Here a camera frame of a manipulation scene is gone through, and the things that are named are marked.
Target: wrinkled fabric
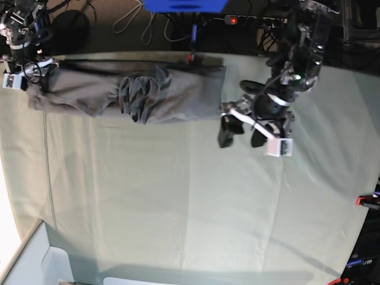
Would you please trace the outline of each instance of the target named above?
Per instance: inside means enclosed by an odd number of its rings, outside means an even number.
[[[172,66],[157,62],[61,64],[47,92],[32,85],[29,106],[71,115],[117,116],[165,123],[217,118],[224,68]]]

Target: white cable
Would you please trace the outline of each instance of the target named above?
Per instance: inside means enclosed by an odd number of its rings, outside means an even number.
[[[150,45],[150,43],[152,41],[152,22],[153,22],[155,16],[156,16],[156,13],[150,13],[150,21],[149,21],[147,27],[145,28],[145,30],[143,31],[143,33],[141,34],[141,43],[144,46]],[[148,41],[146,43],[144,43],[144,36],[148,30],[149,30],[149,38],[148,38]]]
[[[166,22],[166,25],[165,25],[165,29],[164,29],[164,37],[165,37],[165,39],[167,39],[170,43],[176,43],[176,42],[180,42],[181,40],[186,40],[186,39],[188,39],[188,38],[190,38],[191,37],[191,34],[190,35],[188,35],[188,36],[186,36],[186,37],[183,37],[183,38],[181,38],[181,39],[176,39],[176,40],[172,40],[172,39],[170,39],[170,38],[168,38],[168,36],[166,35],[166,30],[167,30],[167,27],[168,27],[168,25],[169,25],[169,19],[167,19],[167,22]]]
[[[121,17],[120,19],[118,19],[116,22],[113,23],[113,25],[112,25],[112,31],[115,34],[120,34],[120,33],[124,32],[129,27],[129,25],[131,24],[131,22],[133,21],[133,19],[143,9],[144,3],[142,3],[140,0],[134,0],[134,1],[137,2],[138,5],[136,7],[134,7],[132,10],[130,10],[130,12],[126,13],[123,17]],[[130,16],[131,14],[132,14],[132,16],[129,19],[129,21],[127,22],[127,24],[122,29],[116,30],[115,29],[116,25],[118,25],[122,20],[124,20],[126,17]],[[156,16],[156,13],[150,13],[149,23],[148,23],[147,27],[145,28],[145,30],[143,31],[143,33],[141,35],[141,43],[144,46],[148,46],[151,43],[151,40],[152,40],[152,29],[151,29],[151,26],[152,26],[152,22],[153,22],[155,16]],[[145,34],[148,31],[149,31],[149,38],[148,38],[148,41],[144,43],[144,37],[145,37]]]

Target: blue box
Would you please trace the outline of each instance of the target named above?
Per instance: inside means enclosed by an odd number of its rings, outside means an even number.
[[[145,9],[157,13],[221,13],[228,0],[143,0]]]

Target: red clamp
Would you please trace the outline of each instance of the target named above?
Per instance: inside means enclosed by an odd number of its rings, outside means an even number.
[[[359,196],[356,200],[356,205],[374,210],[380,210],[380,199],[372,195]]]
[[[348,278],[343,278],[343,280],[341,278],[338,278],[338,279],[328,283],[327,285],[349,284],[349,282],[350,282],[350,279],[348,279]]]

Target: folded fabric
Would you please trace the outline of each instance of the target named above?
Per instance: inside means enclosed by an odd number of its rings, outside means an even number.
[[[219,115],[225,68],[159,62],[63,61],[45,86],[27,90],[29,107],[73,115],[165,123]]]

